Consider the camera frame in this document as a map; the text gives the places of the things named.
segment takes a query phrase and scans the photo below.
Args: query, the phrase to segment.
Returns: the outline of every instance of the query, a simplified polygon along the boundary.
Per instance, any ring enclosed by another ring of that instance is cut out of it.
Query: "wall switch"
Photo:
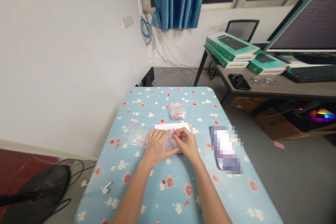
[[[122,23],[123,28],[126,29],[127,27],[134,24],[133,16],[129,15],[129,16],[122,17],[121,18],[121,23]]]

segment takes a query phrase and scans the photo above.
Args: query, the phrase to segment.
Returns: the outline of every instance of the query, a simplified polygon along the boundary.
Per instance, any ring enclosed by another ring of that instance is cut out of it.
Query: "phone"
[[[239,89],[239,90],[247,90],[250,91],[251,87],[250,85],[247,83],[246,79],[244,78],[243,75],[241,74],[237,74],[237,73],[230,73],[229,74],[229,79],[232,83],[232,85],[234,86],[235,89]]]
[[[217,159],[217,166],[230,174],[242,174],[240,158],[236,148],[240,146],[232,126],[211,126],[211,147]]]

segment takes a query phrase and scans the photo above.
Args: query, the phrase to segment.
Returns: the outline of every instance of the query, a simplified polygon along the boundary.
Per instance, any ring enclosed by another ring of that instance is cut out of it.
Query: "monitor screen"
[[[267,51],[336,51],[336,0],[306,0]]]

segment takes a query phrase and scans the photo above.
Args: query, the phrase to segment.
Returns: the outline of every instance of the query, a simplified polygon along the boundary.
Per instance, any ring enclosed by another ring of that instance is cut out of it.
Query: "hand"
[[[187,140],[182,142],[182,137],[185,137]],[[193,166],[202,160],[200,153],[198,152],[196,137],[192,135],[189,130],[181,128],[176,131],[173,138]]]
[[[159,129],[154,129],[150,132],[146,152],[142,160],[151,168],[179,151],[178,148],[168,152],[164,150],[163,143],[169,133],[170,130],[166,131]]]

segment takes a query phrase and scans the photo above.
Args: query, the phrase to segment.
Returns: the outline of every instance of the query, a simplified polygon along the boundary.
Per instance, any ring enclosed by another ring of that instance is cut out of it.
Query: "blue floral tablecloth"
[[[187,104],[187,118],[173,121],[167,105]],[[152,130],[155,124],[189,124],[199,153],[233,223],[283,223],[243,147],[238,152],[242,175],[217,168],[209,127],[230,125],[214,91],[208,87],[133,87],[120,106],[97,161],[75,221],[111,223],[145,149],[128,143],[131,119]],[[109,192],[102,189],[110,181]],[[157,164],[150,173],[139,223],[203,223],[195,173],[189,160],[178,154]]]

